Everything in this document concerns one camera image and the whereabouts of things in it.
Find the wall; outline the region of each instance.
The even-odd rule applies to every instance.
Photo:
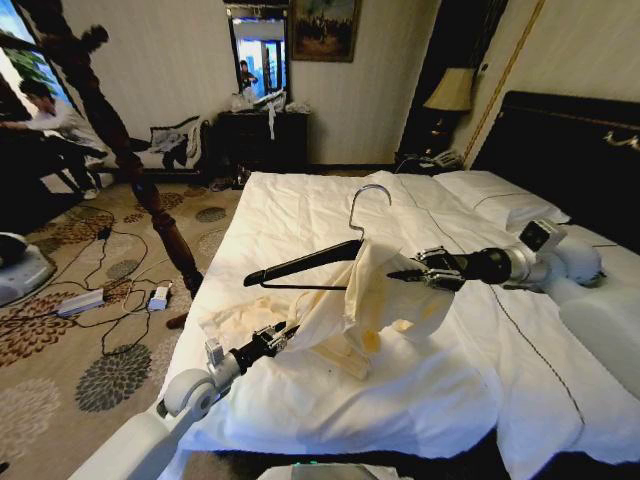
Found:
[[[398,149],[438,2],[364,0],[353,63],[293,62],[293,97],[314,110],[317,163],[390,163]]]
[[[233,25],[236,39],[282,40],[284,39],[284,20],[278,22],[243,22]]]
[[[438,0],[363,0],[353,63],[292,62],[293,98],[309,102],[316,163],[393,162]],[[63,0],[79,34],[110,40],[93,68],[130,135],[228,108],[237,91],[221,0]]]
[[[151,126],[224,110],[238,89],[219,0],[63,0],[63,5],[76,34],[93,24],[109,32],[92,65],[133,137],[149,139]]]
[[[474,107],[455,132],[464,152],[537,0],[509,0],[474,87]],[[637,0],[546,0],[473,148],[473,162],[509,90],[640,101]]]

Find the black plastic hanger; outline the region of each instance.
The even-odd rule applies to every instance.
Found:
[[[297,288],[304,290],[346,290],[346,286],[332,286],[332,285],[274,285],[265,283],[268,280],[274,280],[276,278],[291,275],[292,273],[302,272],[304,270],[310,270],[321,265],[327,265],[329,263],[340,262],[343,260],[354,260],[358,255],[358,251],[362,246],[364,239],[364,228],[353,224],[353,210],[356,205],[356,199],[365,190],[370,188],[376,188],[386,193],[389,199],[389,205],[391,205],[391,194],[382,185],[371,183],[361,187],[353,197],[351,202],[351,214],[349,215],[349,228],[358,230],[360,232],[360,240],[347,240],[346,242],[333,245],[318,252],[305,255],[304,257],[296,258],[280,265],[269,267],[266,270],[259,270],[250,275],[247,275],[244,279],[244,286],[250,287],[252,285],[260,285],[263,288]]]

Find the wooden bedpost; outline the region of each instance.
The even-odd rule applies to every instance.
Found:
[[[39,50],[60,66],[67,81],[78,91],[87,120],[116,155],[116,163],[131,182],[135,197],[151,214],[153,228],[160,235],[169,258],[182,274],[193,298],[202,283],[202,274],[198,272],[191,250],[178,231],[175,220],[160,205],[158,189],[142,176],[142,162],[131,150],[127,129],[100,91],[100,81],[91,69],[89,54],[108,40],[107,31],[101,26],[93,26],[78,38],[62,15],[60,0],[16,2],[29,12],[40,33]]]

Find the picture frame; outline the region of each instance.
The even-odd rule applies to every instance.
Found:
[[[291,59],[353,62],[361,0],[293,0]]]

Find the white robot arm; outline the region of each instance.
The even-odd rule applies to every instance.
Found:
[[[426,250],[416,257],[426,269],[389,276],[452,291],[467,280],[543,291],[558,304],[567,328],[640,399],[640,291],[602,278],[599,253],[552,222],[530,222],[520,240],[468,255]]]
[[[282,332],[285,323],[253,334],[240,349],[224,355],[215,341],[205,347],[208,371],[185,370],[167,387],[162,399],[130,418],[71,476],[73,480],[157,478],[169,464],[180,438],[224,397],[233,381],[263,356],[275,356],[297,327]]]

